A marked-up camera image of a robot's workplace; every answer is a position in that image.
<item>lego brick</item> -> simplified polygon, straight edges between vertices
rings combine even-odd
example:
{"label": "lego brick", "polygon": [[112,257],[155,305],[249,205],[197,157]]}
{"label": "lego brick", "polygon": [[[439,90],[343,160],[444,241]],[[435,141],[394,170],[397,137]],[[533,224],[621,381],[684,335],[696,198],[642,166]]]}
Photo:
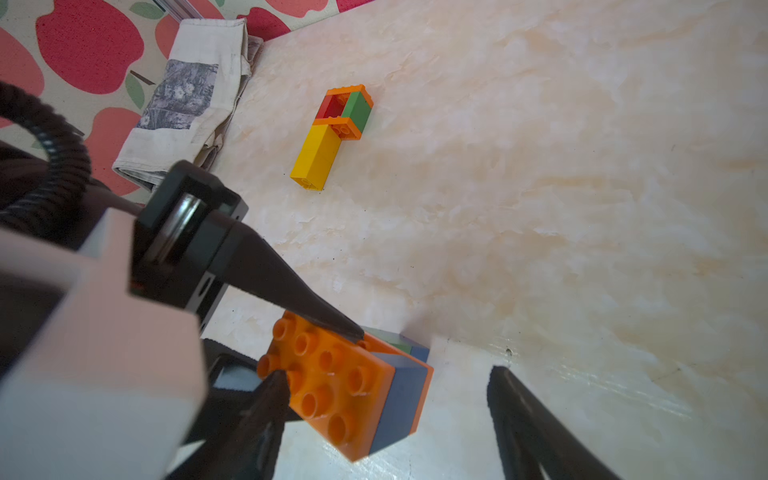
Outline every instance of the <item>lego brick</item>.
{"label": "lego brick", "polygon": [[421,360],[424,363],[427,363],[427,359],[429,358],[429,349],[425,346],[412,346],[411,356]]}
{"label": "lego brick", "polygon": [[259,377],[286,370],[291,408],[350,461],[368,455],[395,367],[291,312],[272,334]]}
{"label": "lego brick", "polygon": [[384,340],[389,345],[401,349],[405,353],[411,353],[411,345],[409,345],[399,333],[386,332],[385,330],[375,329],[370,326],[364,326],[362,329],[377,339]]}
{"label": "lego brick", "polygon": [[353,92],[360,92],[362,97],[366,99],[366,103],[369,107],[373,108],[373,99],[368,94],[365,85],[353,85],[352,87],[332,88],[326,92],[326,95],[341,95],[352,94]]}
{"label": "lego brick", "polygon": [[362,136],[352,118],[317,118],[312,125],[330,125],[342,140],[359,140]]}
{"label": "lego brick", "polygon": [[370,454],[384,449],[410,434],[416,409],[419,406],[419,399],[424,389],[424,382],[427,378],[427,368],[407,356],[391,353],[373,353],[373,355],[395,367],[395,376],[389,387],[389,394],[382,410],[376,435],[373,437]]}
{"label": "lego brick", "polygon": [[307,190],[322,190],[341,139],[330,125],[313,125],[290,177]]}
{"label": "lego brick", "polygon": [[426,363],[429,357],[429,349],[418,342],[414,342],[407,336],[401,333],[391,333],[384,330],[375,329],[372,327],[364,326],[366,332],[370,333],[379,340],[387,342],[389,345],[394,346],[397,349],[408,353],[422,362]]}
{"label": "lego brick", "polygon": [[431,366],[427,365],[426,363],[422,362],[421,360],[414,358],[408,353],[404,353],[402,350],[399,350],[394,346],[389,345],[387,342],[377,339],[370,333],[366,333],[365,337],[363,337],[363,340],[358,342],[358,345],[361,345],[364,349],[368,350],[371,353],[394,353],[395,355],[407,356],[411,360],[417,362],[419,365],[427,368],[427,380],[424,381],[424,388],[422,389],[422,395],[419,398],[419,407],[416,409],[416,414],[413,418],[413,425],[411,426],[411,433],[415,432],[416,429],[419,427],[419,419],[422,416],[422,410],[424,409],[424,402],[426,402],[427,393],[429,392],[429,384],[432,382],[432,374],[435,372],[435,369],[433,369]]}
{"label": "lego brick", "polygon": [[362,93],[356,91],[349,96],[349,100],[346,102],[342,117],[351,118],[360,134],[366,129],[366,123],[368,123],[368,116],[371,115],[371,107],[366,103],[366,99],[363,98]]}
{"label": "lego brick", "polygon": [[323,103],[320,104],[320,109],[317,111],[315,118],[340,117],[344,112],[345,106],[346,101],[343,101],[343,96],[326,95]]}

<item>green leaf pattern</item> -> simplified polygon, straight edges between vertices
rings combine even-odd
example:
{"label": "green leaf pattern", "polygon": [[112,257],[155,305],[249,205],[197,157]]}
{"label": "green leaf pattern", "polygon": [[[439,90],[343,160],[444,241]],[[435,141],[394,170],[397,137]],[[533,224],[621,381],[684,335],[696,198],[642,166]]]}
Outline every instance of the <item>green leaf pattern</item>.
{"label": "green leaf pattern", "polygon": [[163,15],[165,15],[163,11],[157,7],[157,5],[149,2],[136,2],[131,5],[128,10],[131,10],[133,13],[139,15],[140,17],[149,18],[150,20],[158,20],[159,18],[163,18]]}
{"label": "green leaf pattern", "polygon": [[134,101],[139,111],[144,106],[144,89],[141,87],[139,80],[131,74],[125,78],[125,90],[128,92],[128,96]]}

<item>white table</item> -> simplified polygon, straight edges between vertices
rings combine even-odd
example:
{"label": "white table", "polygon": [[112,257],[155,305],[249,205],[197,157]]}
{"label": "white table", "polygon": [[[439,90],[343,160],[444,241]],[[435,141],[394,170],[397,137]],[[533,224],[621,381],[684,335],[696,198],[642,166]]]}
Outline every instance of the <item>white table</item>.
{"label": "white table", "polygon": [[[419,431],[350,465],[286,427],[277,478],[501,478],[506,365],[623,478],[768,466],[764,2],[377,0],[270,41],[214,173],[320,295],[431,345]],[[322,193],[325,91],[376,103]],[[280,310],[205,335],[258,358]]]}

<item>folded fabric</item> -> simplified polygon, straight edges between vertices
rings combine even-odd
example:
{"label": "folded fabric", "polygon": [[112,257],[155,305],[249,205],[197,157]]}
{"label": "folded fabric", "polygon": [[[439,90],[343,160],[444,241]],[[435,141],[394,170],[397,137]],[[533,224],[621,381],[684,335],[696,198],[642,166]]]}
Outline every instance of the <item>folded fabric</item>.
{"label": "folded fabric", "polygon": [[183,20],[163,81],[112,170],[153,190],[179,160],[209,168],[262,44],[245,18]]}

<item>black cable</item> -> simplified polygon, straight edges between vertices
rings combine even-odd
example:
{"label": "black cable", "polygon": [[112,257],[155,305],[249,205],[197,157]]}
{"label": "black cable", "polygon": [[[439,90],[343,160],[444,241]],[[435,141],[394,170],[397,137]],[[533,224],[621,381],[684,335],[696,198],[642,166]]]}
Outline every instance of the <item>black cable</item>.
{"label": "black cable", "polygon": [[0,81],[0,117],[29,130],[48,153],[48,172],[32,191],[0,210],[0,225],[45,237],[77,209],[91,176],[82,138],[50,105]]}

